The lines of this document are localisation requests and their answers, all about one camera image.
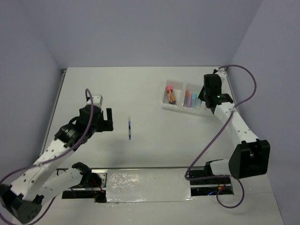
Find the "blue highlighter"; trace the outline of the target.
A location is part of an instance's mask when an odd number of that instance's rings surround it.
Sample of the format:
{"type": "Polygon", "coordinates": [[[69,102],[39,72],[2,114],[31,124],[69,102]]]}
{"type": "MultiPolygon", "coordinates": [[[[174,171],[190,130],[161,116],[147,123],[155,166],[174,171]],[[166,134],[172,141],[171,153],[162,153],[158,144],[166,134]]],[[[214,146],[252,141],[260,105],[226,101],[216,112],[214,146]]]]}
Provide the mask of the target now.
{"type": "Polygon", "coordinates": [[[194,92],[194,93],[192,93],[192,98],[191,98],[191,107],[192,108],[195,108],[196,100],[197,100],[197,93],[194,92]]]}

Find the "dark blue pen refill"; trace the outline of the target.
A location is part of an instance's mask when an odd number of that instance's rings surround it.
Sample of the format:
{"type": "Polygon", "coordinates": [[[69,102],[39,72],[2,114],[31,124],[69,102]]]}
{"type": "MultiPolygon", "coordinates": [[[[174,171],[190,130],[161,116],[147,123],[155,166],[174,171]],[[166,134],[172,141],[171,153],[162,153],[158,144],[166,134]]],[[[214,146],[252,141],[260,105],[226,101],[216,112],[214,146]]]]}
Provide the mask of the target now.
{"type": "Polygon", "coordinates": [[[131,118],[128,117],[128,139],[131,140],[131,118]]]}

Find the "green highlighter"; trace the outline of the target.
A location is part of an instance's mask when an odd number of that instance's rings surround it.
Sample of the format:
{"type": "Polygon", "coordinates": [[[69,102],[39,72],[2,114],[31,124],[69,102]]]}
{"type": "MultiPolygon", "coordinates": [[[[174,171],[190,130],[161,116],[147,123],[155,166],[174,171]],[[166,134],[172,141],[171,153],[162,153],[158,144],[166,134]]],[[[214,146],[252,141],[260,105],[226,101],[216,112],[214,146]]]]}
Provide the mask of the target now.
{"type": "Polygon", "coordinates": [[[201,104],[202,104],[202,100],[198,98],[198,99],[196,100],[196,105],[195,105],[196,109],[200,109],[201,104]]]}

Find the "purple pink highlighter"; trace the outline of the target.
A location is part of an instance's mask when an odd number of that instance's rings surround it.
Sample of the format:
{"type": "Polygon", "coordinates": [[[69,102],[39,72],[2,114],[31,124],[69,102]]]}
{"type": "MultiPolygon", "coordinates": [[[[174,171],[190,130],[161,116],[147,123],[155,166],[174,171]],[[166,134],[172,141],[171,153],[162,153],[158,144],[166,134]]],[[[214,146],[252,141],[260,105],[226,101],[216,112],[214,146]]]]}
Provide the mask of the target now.
{"type": "Polygon", "coordinates": [[[184,99],[184,106],[191,108],[191,102],[192,102],[192,96],[190,94],[186,95],[184,99]]]}

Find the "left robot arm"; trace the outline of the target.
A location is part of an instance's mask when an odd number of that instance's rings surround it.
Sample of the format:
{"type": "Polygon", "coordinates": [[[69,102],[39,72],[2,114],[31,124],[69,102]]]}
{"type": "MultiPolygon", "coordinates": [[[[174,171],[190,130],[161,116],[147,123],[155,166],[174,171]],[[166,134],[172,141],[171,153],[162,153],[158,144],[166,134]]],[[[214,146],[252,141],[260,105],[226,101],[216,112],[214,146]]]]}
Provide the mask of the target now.
{"type": "Polygon", "coordinates": [[[42,206],[68,188],[101,186],[103,179],[81,162],[54,178],[51,175],[95,132],[113,131],[111,108],[106,109],[106,114],[104,119],[98,106],[81,108],[79,116],[58,130],[48,148],[30,168],[25,168],[11,184],[0,185],[0,203],[21,224],[37,222],[42,206]]]}

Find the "pink capped lead tube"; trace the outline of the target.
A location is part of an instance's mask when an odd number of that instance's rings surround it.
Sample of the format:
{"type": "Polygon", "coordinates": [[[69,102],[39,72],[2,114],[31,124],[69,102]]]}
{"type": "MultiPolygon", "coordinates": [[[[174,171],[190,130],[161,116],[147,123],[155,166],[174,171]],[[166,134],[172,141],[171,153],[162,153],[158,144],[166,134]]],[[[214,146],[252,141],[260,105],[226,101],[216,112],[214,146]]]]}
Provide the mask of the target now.
{"type": "Polygon", "coordinates": [[[173,93],[173,88],[172,86],[166,86],[166,94],[167,94],[167,99],[168,99],[168,103],[171,105],[175,105],[176,104],[176,99],[173,93]]]}

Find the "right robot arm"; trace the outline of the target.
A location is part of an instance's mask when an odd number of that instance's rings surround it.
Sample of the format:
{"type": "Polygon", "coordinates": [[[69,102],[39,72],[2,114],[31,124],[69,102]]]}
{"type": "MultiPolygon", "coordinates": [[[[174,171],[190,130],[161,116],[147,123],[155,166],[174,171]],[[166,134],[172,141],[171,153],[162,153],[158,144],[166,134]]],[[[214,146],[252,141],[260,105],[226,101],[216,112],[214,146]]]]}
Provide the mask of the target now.
{"type": "Polygon", "coordinates": [[[232,139],[234,150],[229,159],[207,162],[204,179],[215,183],[221,175],[243,179],[266,174],[269,164],[270,144],[255,135],[237,111],[229,94],[222,92],[221,69],[204,75],[199,94],[206,107],[224,125],[232,139]]]}

